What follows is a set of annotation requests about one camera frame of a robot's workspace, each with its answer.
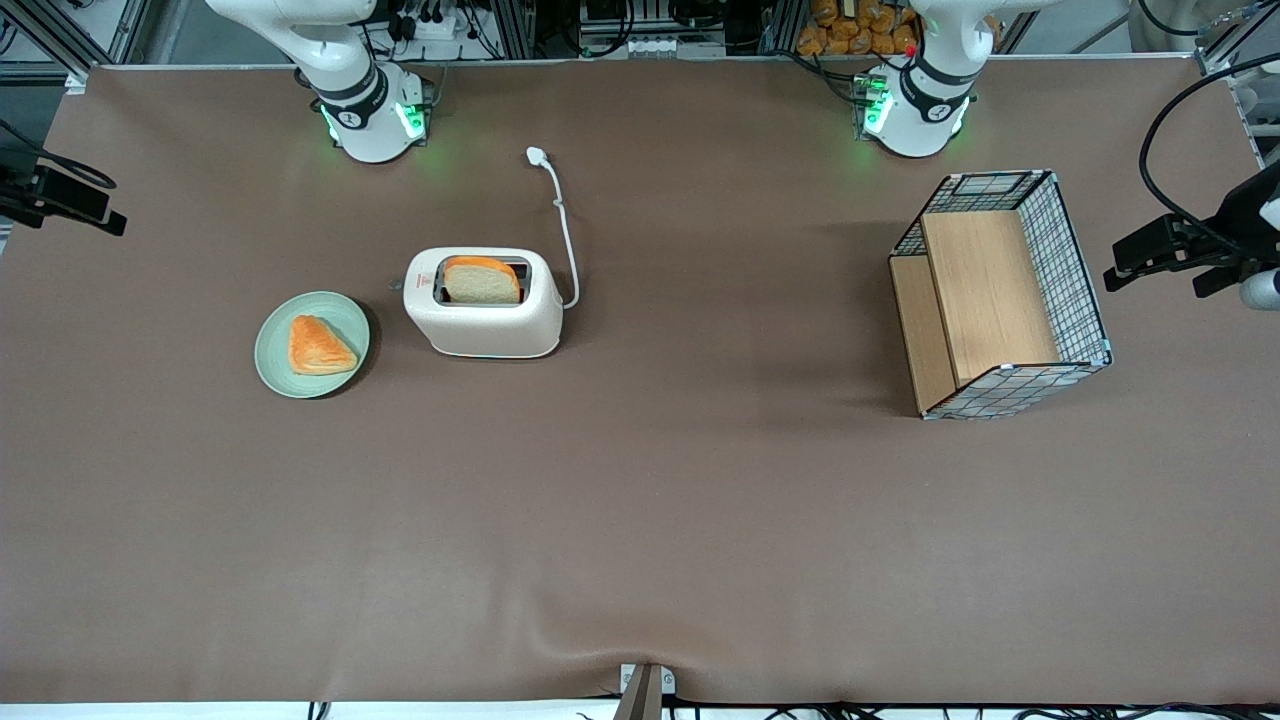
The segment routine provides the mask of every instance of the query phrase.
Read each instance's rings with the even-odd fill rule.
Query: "white toaster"
[[[451,302],[444,263],[460,255],[493,258],[520,281],[516,305]],[[543,256],[515,247],[433,247],[419,252],[404,275],[404,310],[431,347],[463,357],[541,357],[559,345],[564,307]]]

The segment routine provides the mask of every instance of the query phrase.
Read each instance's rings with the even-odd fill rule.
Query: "wooden board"
[[[1057,363],[1018,213],[920,219],[957,386],[1002,364]]]
[[[902,255],[888,259],[897,296],[897,316],[906,341],[906,361],[911,368],[915,406],[923,415],[956,391],[951,372],[951,354],[942,329],[938,295],[933,273],[924,255]]]

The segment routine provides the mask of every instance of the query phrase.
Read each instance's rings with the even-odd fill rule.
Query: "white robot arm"
[[[1151,220],[1111,246],[1107,292],[1156,273],[1206,269],[1192,281],[1197,297],[1240,283],[1254,310],[1280,310],[1280,165],[1262,169],[1226,193],[1213,217],[1184,210]]]
[[[908,158],[942,150],[960,131],[969,88],[991,56],[995,33],[986,17],[997,10],[1037,10],[1059,0],[913,0],[923,22],[920,45],[904,64],[872,70],[873,104],[863,132]]]
[[[426,137],[422,79],[375,63],[348,23],[376,0],[206,0],[215,13],[261,35],[289,56],[320,96],[329,135],[362,163],[384,163]]]

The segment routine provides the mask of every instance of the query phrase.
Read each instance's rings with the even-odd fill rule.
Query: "wire mesh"
[[[920,217],[929,213],[1012,210],[1046,174],[1047,170],[1024,170],[948,176],[933,191],[933,196],[924,205],[924,210],[915,217],[902,240],[897,241],[892,255],[924,255],[924,229],[920,227]]]
[[[1014,415],[1111,364],[1097,296],[1066,205],[1050,170],[950,176],[929,197],[892,255],[924,255],[920,217],[929,213],[1016,210],[1027,234],[1044,310],[1061,363],[1001,365],[924,413],[936,419],[995,419]]]

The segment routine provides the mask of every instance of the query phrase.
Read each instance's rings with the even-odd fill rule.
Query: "plate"
[[[298,315],[315,315],[356,354],[356,369],[334,375],[300,375],[289,366],[289,325]],[[284,397],[320,397],[347,384],[369,352],[369,318],[360,305],[337,292],[307,292],[287,300],[271,313],[253,345],[253,365],[266,387]]]

